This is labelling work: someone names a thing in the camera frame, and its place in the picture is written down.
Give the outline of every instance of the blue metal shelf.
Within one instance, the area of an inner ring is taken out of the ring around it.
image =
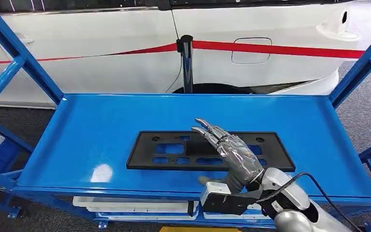
[[[225,105],[241,110],[217,111]],[[203,189],[198,176],[226,173],[126,168],[138,132],[188,131],[195,117],[229,131],[275,131],[297,172],[311,172],[328,195],[371,198],[371,181],[328,97],[292,95],[65,94],[16,190],[119,190],[125,197],[143,192],[156,198],[170,192],[197,199]],[[311,181],[298,182],[321,196]]]
[[[358,156],[335,113],[371,72],[371,46],[329,96],[272,96],[64,94],[1,17],[0,44],[14,58],[0,75],[0,93],[23,68],[58,105],[36,148],[0,126],[7,141],[32,153],[23,170],[0,172],[1,191],[96,220],[104,219],[53,195],[198,199],[199,175],[225,173],[127,170],[125,164],[139,131],[185,131],[202,117],[229,131],[277,132],[297,172],[312,173],[346,214],[371,212],[371,180],[362,165],[371,170],[371,148]],[[218,112],[227,105],[231,109]],[[327,203],[311,181],[298,183],[313,200]],[[181,223],[273,226],[201,215]]]

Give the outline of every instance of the black cable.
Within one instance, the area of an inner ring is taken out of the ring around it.
[[[180,73],[181,73],[181,69],[183,67],[183,62],[182,62],[182,59],[180,58],[180,70],[178,71],[178,74],[177,74],[177,77],[175,78],[175,80],[173,81],[173,83],[170,85],[170,87],[167,88],[166,90],[166,93],[170,90],[170,88],[174,85],[174,83],[178,80],[178,77],[180,76]]]
[[[321,191],[322,195],[326,198],[326,200],[329,202],[330,205],[332,205],[332,207],[347,221],[349,222],[355,229],[357,229],[357,231],[359,232],[362,232],[361,229],[359,229],[358,226],[356,226],[353,222],[351,222],[351,220],[349,220],[345,214],[343,214],[339,208],[336,207],[336,205],[334,205],[334,203],[330,200],[330,198],[328,197],[328,195],[324,192],[324,190],[322,189],[322,187],[318,184],[318,182],[316,181],[316,179],[310,174],[310,173],[307,173],[307,172],[301,172],[299,174],[297,174],[296,176],[294,176],[292,179],[290,179],[287,183],[285,183],[284,185],[282,185],[279,189],[277,189],[275,192],[273,192],[272,194],[266,196],[266,197],[263,197],[261,199],[259,199],[257,201],[258,202],[263,202],[263,201],[266,201],[266,200],[269,200],[273,197],[275,197],[277,194],[281,193],[286,187],[290,186],[293,182],[295,182],[298,178],[300,178],[301,176],[303,175],[307,175],[313,182],[314,184],[316,185],[316,187],[318,187],[319,191]]]

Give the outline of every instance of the robotic hand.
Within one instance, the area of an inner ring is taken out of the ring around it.
[[[277,168],[264,169],[238,136],[204,119],[196,118],[196,122],[203,128],[191,129],[206,138],[229,166],[223,180],[200,177],[199,181],[205,185],[201,197],[204,212],[241,215],[248,205],[257,203],[280,232],[351,231],[309,199],[297,184],[287,184],[290,176]],[[244,187],[247,192],[241,193]]]

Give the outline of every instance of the blue tray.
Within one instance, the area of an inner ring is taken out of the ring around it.
[[[327,96],[65,94],[15,190],[198,199],[200,175],[128,170],[139,131],[187,131],[195,117],[229,131],[275,131],[295,163],[332,197],[371,198],[371,181]],[[321,196],[307,178],[298,180]]]

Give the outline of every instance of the black plastic frame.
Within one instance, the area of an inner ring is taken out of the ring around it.
[[[284,145],[275,132],[231,132],[248,145],[258,145],[262,154],[258,159],[265,160],[267,167],[279,168],[285,172],[294,172],[295,164],[286,152]],[[179,154],[156,153],[158,144],[182,144],[184,151]],[[166,163],[154,163],[153,159],[167,158]],[[189,163],[177,163],[178,158],[189,158]],[[228,171],[227,165],[200,164],[197,159],[219,159],[217,151],[198,133],[191,131],[141,131],[127,159],[128,169],[152,170],[187,170],[187,171]]]

